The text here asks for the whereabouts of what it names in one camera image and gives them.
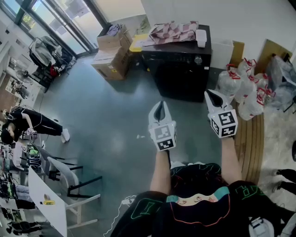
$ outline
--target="wooden bench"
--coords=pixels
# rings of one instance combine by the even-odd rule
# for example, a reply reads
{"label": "wooden bench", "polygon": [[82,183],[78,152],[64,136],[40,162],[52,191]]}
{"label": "wooden bench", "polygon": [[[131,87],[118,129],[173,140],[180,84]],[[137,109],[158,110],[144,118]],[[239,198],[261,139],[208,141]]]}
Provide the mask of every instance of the wooden bench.
{"label": "wooden bench", "polygon": [[238,115],[238,104],[235,102],[238,129],[235,135],[235,151],[242,168],[243,180],[259,181],[264,148],[264,115],[257,115],[249,121]]}

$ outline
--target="wooden board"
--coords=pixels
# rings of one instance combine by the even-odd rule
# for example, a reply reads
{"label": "wooden board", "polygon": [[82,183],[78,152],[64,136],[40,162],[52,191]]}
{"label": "wooden board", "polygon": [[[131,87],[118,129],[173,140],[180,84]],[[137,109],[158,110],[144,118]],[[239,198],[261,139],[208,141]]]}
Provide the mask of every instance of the wooden board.
{"label": "wooden board", "polygon": [[242,167],[242,178],[243,180],[247,180],[247,175],[249,173],[249,166],[251,162],[251,156],[252,156],[252,144],[253,140],[255,139],[253,137],[253,119],[246,122],[247,124],[247,132],[246,132],[246,151],[245,151],[245,157],[244,157],[244,163]]}
{"label": "wooden board", "polygon": [[245,43],[239,41],[232,41],[233,51],[230,59],[230,64],[234,64],[235,67],[238,67],[242,61],[242,55],[244,53]]}
{"label": "wooden board", "polygon": [[242,178],[258,183],[264,149],[264,116],[255,116],[249,121],[242,120],[239,115],[238,130],[235,135],[235,151],[242,170]]}
{"label": "wooden board", "polygon": [[260,55],[260,58],[257,62],[257,66],[255,68],[255,74],[265,71],[272,57],[272,54],[276,54],[281,58],[284,58],[287,53],[290,55],[290,57],[292,57],[292,53],[290,51],[288,51],[281,45],[267,39],[263,47],[262,53]]}
{"label": "wooden board", "polygon": [[258,150],[257,148],[257,116],[255,116],[253,119],[253,125],[252,125],[252,144],[249,144],[248,147],[251,149],[251,156],[250,156],[250,165],[248,168],[248,173],[247,173],[247,178],[246,180],[251,181],[252,180],[252,174],[254,170],[254,166],[256,163],[256,151]]}
{"label": "wooden board", "polygon": [[247,140],[247,122],[244,120],[241,120],[240,153],[238,155],[241,169],[243,169],[244,160],[245,160],[246,140]]}
{"label": "wooden board", "polygon": [[264,151],[264,115],[260,115],[260,149],[259,149],[259,159],[255,177],[253,179],[253,183],[257,184],[260,177],[260,171],[263,160],[263,151]]}
{"label": "wooden board", "polygon": [[261,117],[256,116],[257,118],[257,141],[256,141],[256,152],[255,152],[255,161],[254,167],[252,169],[252,173],[250,175],[251,182],[255,182],[255,177],[257,175],[258,169],[261,169],[261,165],[259,167],[260,161],[260,148],[261,148]]}

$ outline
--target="pink patterned cloth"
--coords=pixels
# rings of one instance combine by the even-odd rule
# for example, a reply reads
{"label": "pink patterned cloth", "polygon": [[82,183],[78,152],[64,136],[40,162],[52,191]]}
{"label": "pink patterned cloth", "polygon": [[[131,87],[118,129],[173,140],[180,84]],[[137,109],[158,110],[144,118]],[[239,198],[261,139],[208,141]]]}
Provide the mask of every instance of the pink patterned cloth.
{"label": "pink patterned cloth", "polygon": [[166,44],[179,41],[196,40],[198,21],[187,24],[176,24],[175,22],[154,25],[149,32],[149,37],[143,46]]}

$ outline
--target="white container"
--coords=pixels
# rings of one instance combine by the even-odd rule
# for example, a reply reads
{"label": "white container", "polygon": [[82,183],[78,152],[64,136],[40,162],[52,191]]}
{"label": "white container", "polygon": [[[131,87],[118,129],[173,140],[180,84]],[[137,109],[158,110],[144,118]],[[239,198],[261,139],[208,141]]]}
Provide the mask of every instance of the white container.
{"label": "white container", "polygon": [[269,77],[266,73],[258,73],[255,78],[259,80],[257,83],[258,88],[265,89],[268,87]]}
{"label": "white container", "polygon": [[239,105],[239,116],[248,121],[256,115],[262,114],[264,111],[263,97],[265,91],[261,88],[258,91],[253,91],[246,97],[245,101]]}
{"label": "white container", "polygon": [[242,76],[240,89],[234,96],[235,101],[240,104],[251,92],[256,91],[256,83],[258,83],[258,81],[259,80],[252,75],[248,77]]}
{"label": "white container", "polygon": [[196,41],[199,48],[204,48],[207,42],[207,32],[205,30],[196,30]]}
{"label": "white container", "polygon": [[256,63],[255,59],[247,60],[246,58],[244,58],[244,60],[240,62],[239,66],[237,68],[237,73],[240,76],[244,76],[244,75],[254,76],[254,69],[256,67],[256,64],[257,63]]}
{"label": "white container", "polygon": [[228,65],[228,70],[222,71],[219,74],[215,90],[224,94],[228,99],[228,102],[231,103],[235,93],[240,89],[240,87],[241,78],[235,73],[233,69],[230,69]]}
{"label": "white container", "polygon": [[211,67],[225,69],[225,65],[229,64],[232,52],[233,42],[230,39],[212,38],[212,57]]}

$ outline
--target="concrete floor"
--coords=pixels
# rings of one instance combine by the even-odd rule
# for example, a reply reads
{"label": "concrete floor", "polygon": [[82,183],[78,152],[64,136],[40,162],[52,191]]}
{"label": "concrete floor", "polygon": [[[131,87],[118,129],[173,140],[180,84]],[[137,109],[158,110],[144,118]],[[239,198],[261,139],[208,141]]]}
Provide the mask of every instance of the concrete floor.
{"label": "concrete floor", "polygon": [[290,168],[296,170],[296,162],[292,159],[292,144],[296,140],[295,105],[287,112],[266,107],[264,110],[265,145],[258,186],[276,204],[295,211],[295,195],[280,189],[272,192],[279,181],[287,181],[281,175],[272,176],[274,169]]}
{"label": "concrete floor", "polygon": [[[103,176],[81,190],[102,195],[82,211],[82,220],[99,221],[73,229],[74,237],[102,236],[117,216],[121,200],[149,189],[156,148],[148,133],[148,113],[163,99],[149,72],[133,67],[126,80],[105,81],[90,65],[92,58],[79,59],[69,70],[70,75],[57,78],[46,94],[38,96],[34,106],[59,120],[71,135],[67,144],[62,144],[59,137],[49,137],[46,150],[83,165],[83,172],[77,172],[81,181]],[[219,72],[210,70],[210,88],[214,88]],[[206,104],[165,101],[178,126],[177,147],[171,150],[171,160],[220,164],[220,140],[207,121]],[[121,215],[126,209],[121,207]]]}

